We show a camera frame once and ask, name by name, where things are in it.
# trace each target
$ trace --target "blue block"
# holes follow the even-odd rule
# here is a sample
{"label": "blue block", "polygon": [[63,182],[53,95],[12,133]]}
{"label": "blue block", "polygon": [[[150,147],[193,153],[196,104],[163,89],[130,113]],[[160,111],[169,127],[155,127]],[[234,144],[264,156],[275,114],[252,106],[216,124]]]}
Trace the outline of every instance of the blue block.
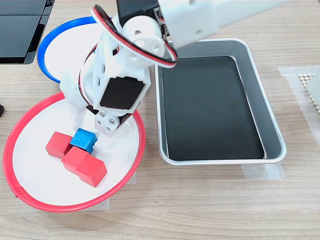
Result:
{"label": "blue block", "polygon": [[93,132],[79,128],[71,139],[70,144],[91,154],[97,140],[97,136]]}

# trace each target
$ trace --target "wooden surface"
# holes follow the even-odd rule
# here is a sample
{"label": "wooden surface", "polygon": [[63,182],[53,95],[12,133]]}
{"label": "wooden surface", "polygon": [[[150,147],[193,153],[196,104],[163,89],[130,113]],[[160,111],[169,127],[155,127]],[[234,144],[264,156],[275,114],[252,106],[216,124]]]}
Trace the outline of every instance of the wooden surface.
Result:
{"label": "wooden surface", "polygon": [[[116,1],[100,3],[110,15]],[[45,35],[90,15],[93,1],[56,1]],[[136,184],[110,198],[110,209],[34,211],[15,198],[0,170],[0,239],[319,240],[320,149],[277,67],[320,65],[320,4],[295,1],[230,25],[214,38],[246,41],[287,144],[281,180],[245,179],[240,165],[176,167],[158,154],[155,85],[139,107],[146,128]],[[20,117],[59,92],[31,65],[0,65],[0,155]]]}

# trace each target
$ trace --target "blue rim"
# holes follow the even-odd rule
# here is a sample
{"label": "blue rim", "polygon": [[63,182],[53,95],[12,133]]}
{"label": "blue rim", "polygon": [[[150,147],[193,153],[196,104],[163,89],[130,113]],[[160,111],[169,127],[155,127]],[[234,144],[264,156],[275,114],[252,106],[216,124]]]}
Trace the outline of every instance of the blue rim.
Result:
{"label": "blue rim", "polygon": [[47,48],[49,44],[61,33],[64,31],[67,31],[69,29],[86,25],[86,24],[95,24],[96,20],[92,16],[86,16],[77,18],[71,21],[68,21],[58,27],[56,27],[54,30],[52,30],[40,43],[38,54],[37,54],[37,61],[38,65],[41,69],[41,71],[51,80],[60,83],[60,80],[56,79],[54,76],[51,75],[51,73],[48,71],[46,64],[45,64],[45,53],[47,51]]}

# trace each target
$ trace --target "metal tray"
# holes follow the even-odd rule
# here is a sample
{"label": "metal tray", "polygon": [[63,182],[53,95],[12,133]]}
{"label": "metal tray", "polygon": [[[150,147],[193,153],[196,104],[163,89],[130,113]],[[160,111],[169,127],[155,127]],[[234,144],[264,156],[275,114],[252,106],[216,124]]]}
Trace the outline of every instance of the metal tray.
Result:
{"label": "metal tray", "polygon": [[159,153],[161,157],[168,163],[179,166],[274,164],[280,162],[285,157],[287,148],[272,113],[248,45],[242,40],[235,38],[206,39],[182,47],[178,49],[177,53],[180,59],[230,57],[234,60],[238,77],[244,89],[249,112],[251,113],[259,141],[263,148],[263,156],[253,159],[235,159],[234,157],[232,159],[171,159],[167,139],[166,124],[168,122],[166,123],[165,115],[164,101],[166,96],[164,95],[163,72],[161,67],[156,66],[157,121]]}

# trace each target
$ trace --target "red cube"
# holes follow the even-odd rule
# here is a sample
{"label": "red cube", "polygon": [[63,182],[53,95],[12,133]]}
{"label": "red cube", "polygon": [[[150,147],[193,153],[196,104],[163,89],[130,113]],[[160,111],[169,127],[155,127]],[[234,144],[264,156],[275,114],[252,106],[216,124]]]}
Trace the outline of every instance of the red cube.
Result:
{"label": "red cube", "polygon": [[88,155],[76,169],[77,175],[85,183],[96,187],[107,174],[105,163]]}
{"label": "red cube", "polygon": [[49,155],[62,159],[71,149],[71,139],[72,136],[55,131],[45,149]]}
{"label": "red cube", "polygon": [[68,153],[62,158],[62,164],[68,171],[77,174],[77,167],[85,160],[89,155],[88,152],[82,150],[76,146],[73,146]]}

